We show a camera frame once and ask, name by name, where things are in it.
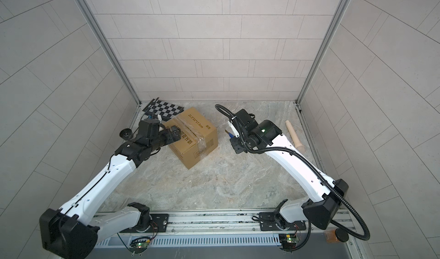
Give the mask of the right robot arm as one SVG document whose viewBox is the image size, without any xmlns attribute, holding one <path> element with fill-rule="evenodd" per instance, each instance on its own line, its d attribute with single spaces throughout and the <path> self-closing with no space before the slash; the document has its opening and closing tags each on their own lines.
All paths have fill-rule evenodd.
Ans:
<svg viewBox="0 0 440 259">
<path fill-rule="evenodd" d="M 327 182 L 342 197 L 349 186 L 342 180 L 334 180 L 317 169 L 293 146 L 282 130 L 269 120 L 258 123 L 254 116 L 242 109 L 229 118 L 233 130 L 233 147 L 237 153 L 265 153 L 280 164 L 303 188 L 306 198 L 283 202 L 276 210 L 276 221 L 282 227 L 287 223 L 306 218 L 313 225 L 325 230 L 342 205 L 342 201 L 324 184 Z"/>
</svg>

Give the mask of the blue utility knife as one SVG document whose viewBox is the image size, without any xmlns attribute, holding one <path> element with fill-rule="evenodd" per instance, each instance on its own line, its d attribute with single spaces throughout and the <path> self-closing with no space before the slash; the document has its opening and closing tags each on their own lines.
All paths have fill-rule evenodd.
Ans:
<svg viewBox="0 0 440 259">
<path fill-rule="evenodd" d="M 225 130 L 225 132 L 229 135 L 230 138 L 236 137 L 234 134 L 230 133 L 229 131 Z"/>
</svg>

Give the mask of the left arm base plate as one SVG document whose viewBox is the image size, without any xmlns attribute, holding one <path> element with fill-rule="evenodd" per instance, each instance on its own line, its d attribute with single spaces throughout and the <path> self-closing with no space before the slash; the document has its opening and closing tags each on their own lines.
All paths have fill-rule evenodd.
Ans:
<svg viewBox="0 0 440 259">
<path fill-rule="evenodd" d="M 121 233 L 164 233 L 167 229 L 168 219 L 168 214 L 150 213 L 148 218 L 141 217 L 135 227 L 122 230 Z"/>
</svg>

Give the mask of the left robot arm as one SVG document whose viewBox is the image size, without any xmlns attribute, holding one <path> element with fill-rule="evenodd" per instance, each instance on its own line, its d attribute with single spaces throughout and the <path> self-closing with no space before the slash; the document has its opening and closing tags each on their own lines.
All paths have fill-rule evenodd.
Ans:
<svg viewBox="0 0 440 259">
<path fill-rule="evenodd" d="M 125 142 L 108 164 L 72 199 L 59 209 L 47 209 L 40 217 L 42 247 L 63 259 L 84 259 L 95 245 L 126 229 L 144 232 L 152 228 L 148 206 L 132 202 L 118 212 L 96 217 L 114 189 L 162 147 L 181 139 L 176 125 L 166 127 L 157 119 L 139 122 L 137 134 L 126 128 Z"/>
</svg>

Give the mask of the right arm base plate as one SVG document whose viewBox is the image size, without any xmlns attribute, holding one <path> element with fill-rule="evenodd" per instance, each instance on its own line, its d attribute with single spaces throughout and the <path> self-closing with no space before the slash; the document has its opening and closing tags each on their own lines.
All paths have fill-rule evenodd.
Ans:
<svg viewBox="0 0 440 259">
<path fill-rule="evenodd" d="M 289 223 L 281 214 L 273 212 L 260 212 L 252 217 L 252 220 L 258 222 L 261 231 L 306 231 L 307 224 L 304 221 L 295 221 Z"/>
</svg>

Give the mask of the brown cardboard express box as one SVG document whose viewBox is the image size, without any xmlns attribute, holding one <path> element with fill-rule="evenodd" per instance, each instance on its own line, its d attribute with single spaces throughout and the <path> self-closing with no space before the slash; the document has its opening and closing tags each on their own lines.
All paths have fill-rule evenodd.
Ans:
<svg viewBox="0 0 440 259">
<path fill-rule="evenodd" d="M 217 128 L 194 107 L 165 122 L 165 126 L 176 126 L 181 130 L 181 139 L 170 144 L 170 149 L 187 169 L 218 147 Z"/>
</svg>

